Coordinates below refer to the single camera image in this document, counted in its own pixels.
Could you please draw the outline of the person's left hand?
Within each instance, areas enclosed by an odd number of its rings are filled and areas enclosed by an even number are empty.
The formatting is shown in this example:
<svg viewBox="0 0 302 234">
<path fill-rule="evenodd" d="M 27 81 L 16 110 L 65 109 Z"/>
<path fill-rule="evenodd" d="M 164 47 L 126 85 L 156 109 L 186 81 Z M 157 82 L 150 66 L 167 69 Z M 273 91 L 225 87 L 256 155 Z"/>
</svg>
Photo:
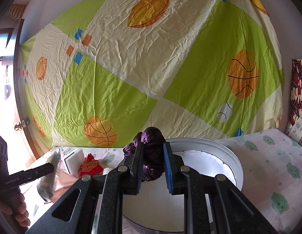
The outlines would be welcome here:
<svg viewBox="0 0 302 234">
<path fill-rule="evenodd" d="M 26 208 L 25 197 L 23 196 L 22 193 L 18 194 L 18 200 L 19 200 L 17 203 L 18 208 L 17 208 L 17 214 L 15 215 L 15 219 L 20 226 L 28 227 L 30 226 L 30 220 L 28 218 L 29 213 Z M 0 201 L 0 211 L 7 215 L 13 214 L 12 209 L 2 201 Z"/>
</svg>

